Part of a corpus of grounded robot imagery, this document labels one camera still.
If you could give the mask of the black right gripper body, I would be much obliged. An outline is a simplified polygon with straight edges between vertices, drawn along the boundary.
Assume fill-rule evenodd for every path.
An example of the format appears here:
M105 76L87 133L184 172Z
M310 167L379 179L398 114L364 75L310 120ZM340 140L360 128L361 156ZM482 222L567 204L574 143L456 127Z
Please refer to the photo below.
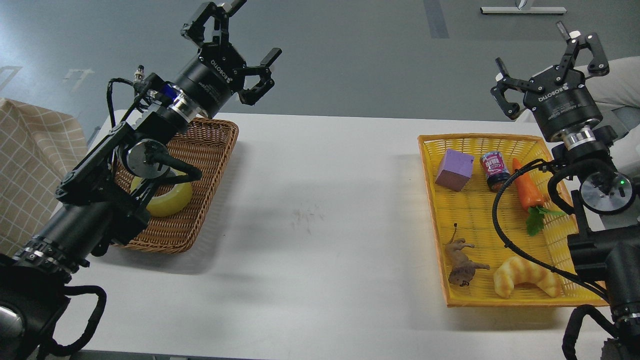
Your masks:
M583 71L569 69L560 83L556 69L549 68L530 78L535 91L526 91L523 104L529 109L547 142L562 141L562 132L601 123L603 116L586 88Z

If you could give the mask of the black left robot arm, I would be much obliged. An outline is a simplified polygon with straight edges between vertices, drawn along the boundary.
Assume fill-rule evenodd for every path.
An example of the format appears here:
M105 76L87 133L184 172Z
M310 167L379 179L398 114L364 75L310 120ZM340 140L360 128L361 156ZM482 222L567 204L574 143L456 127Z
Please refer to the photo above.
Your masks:
M98 285L69 285L88 255L126 245L149 225L147 205L163 185L201 180L196 166L167 145L196 116L214 116L233 95L252 106L272 87L273 48L256 66L229 40L243 0L204 2L181 35L198 52L174 81L139 66L134 80L111 79L112 129L55 190L62 207L14 256L1 256L1 358L66 357L92 339L107 295Z

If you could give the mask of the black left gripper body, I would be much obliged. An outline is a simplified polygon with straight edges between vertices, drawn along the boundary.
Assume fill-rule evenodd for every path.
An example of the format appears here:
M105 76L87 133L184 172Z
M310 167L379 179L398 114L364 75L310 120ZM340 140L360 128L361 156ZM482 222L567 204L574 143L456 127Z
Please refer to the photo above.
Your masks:
M214 117L243 83L234 70L246 61L232 44L204 45L179 71L174 84L199 105L201 114Z

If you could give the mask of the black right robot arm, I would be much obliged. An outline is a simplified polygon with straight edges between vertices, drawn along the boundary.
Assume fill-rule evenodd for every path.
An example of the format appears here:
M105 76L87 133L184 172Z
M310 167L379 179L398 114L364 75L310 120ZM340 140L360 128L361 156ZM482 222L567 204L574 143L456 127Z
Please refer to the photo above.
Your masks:
M509 75L503 60L497 58L499 75L491 95L502 112L515 119L521 109L506 100L508 90L523 93L523 105L530 110L547 142L556 143L553 160L535 159L515 171L498 190L491 208L494 230L505 248L523 259L594 292L608 304L611 318L593 305L580 305L567 322L562 352L567 360L576 359L576 342L583 319L592 317L610 337L601 349L603 360L639 358L640 310L640 230L639 225L592 230L586 211L601 216L626 212L639 198L639 185L615 166L610 154L617 133L609 126L599 127L602 113L588 91L586 80L610 73L610 64L598 34L557 28L566 41L558 64L528 80ZM551 173L547 192L551 202L567 215L574 215L577 232L567 236L567 248L574 273L535 259L520 249L503 232L498 207L503 193L519 177L533 171Z

